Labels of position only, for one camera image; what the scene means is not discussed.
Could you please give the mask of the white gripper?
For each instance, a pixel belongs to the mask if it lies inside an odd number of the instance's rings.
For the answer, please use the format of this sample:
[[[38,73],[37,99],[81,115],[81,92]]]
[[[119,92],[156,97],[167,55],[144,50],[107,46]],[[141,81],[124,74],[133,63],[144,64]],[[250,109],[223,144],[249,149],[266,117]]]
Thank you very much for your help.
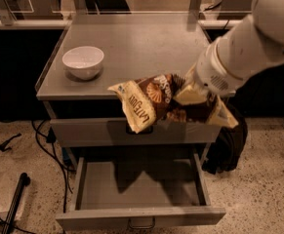
[[[242,79],[232,75],[223,65],[218,53],[219,42],[220,39],[217,39],[210,44],[184,76],[174,76],[176,92],[173,100],[178,104],[204,103],[209,91],[219,96],[234,94],[244,84]],[[208,124],[233,129],[238,125],[238,121],[219,96],[216,96]]]

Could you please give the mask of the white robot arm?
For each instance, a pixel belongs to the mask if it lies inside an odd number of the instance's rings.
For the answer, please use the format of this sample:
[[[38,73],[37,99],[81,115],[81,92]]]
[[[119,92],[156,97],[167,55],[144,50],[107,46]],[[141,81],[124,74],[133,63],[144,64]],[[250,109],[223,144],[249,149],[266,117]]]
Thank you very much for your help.
[[[253,0],[252,13],[217,38],[199,56],[175,94],[179,104],[167,114],[177,122],[234,128],[237,120],[222,97],[252,76],[284,64],[284,0]]]

